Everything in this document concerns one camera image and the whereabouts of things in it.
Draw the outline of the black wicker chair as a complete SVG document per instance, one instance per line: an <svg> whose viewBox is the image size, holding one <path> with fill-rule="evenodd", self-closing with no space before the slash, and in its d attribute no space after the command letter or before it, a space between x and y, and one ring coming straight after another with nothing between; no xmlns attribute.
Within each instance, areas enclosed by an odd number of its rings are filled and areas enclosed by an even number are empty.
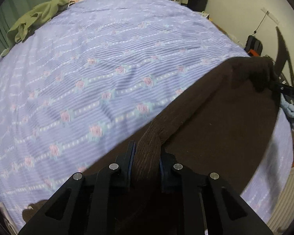
<svg viewBox="0 0 294 235"><path fill-rule="evenodd" d="M276 32L277 32L277 39L278 39L278 52L277 52L277 57L276 57L275 65L274 65L275 74L279 78L279 81L278 81L279 83L294 87L294 70L292 67L290 54L279 27L276 27ZM283 75L283 69L285 67L285 64L288 64L288 67L289 67L290 84L287 82L286 78Z"/></svg>

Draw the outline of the purple striped floral bedspread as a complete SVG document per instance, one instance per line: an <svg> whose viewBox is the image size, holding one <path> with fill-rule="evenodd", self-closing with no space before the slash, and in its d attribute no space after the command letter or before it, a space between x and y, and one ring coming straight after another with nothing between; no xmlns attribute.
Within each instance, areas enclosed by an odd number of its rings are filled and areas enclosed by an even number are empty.
<svg viewBox="0 0 294 235"><path fill-rule="evenodd" d="M0 60L0 204L20 230L195 81L246 52L168 0L85 0Z"/></svg>

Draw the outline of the light blue cloth on chair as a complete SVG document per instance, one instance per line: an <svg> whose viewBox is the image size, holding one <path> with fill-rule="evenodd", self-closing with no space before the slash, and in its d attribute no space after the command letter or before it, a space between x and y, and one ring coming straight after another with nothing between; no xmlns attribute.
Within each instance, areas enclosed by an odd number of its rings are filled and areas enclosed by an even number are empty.
<svg viewBox="0 0 294 235"><path fill-rule="evenodd" d="M294 105L289 103L283 94L280 96L280 107L284 111L286 118L290 123L291 129L294 131Z"/></svg>

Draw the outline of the olive green crumpled garment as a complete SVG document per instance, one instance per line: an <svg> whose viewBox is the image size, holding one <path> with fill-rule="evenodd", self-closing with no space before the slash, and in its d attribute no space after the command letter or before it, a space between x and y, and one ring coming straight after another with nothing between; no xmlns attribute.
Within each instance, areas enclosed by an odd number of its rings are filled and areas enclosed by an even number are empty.
<svg viewBox="0 0 294 235"><path fill-rule="evenodd" d="M50 0L22 15L7 32L8 47L0 55L6 56L16 44L24 42L36 29L65 10L68 4L69 0Z"/></svg>

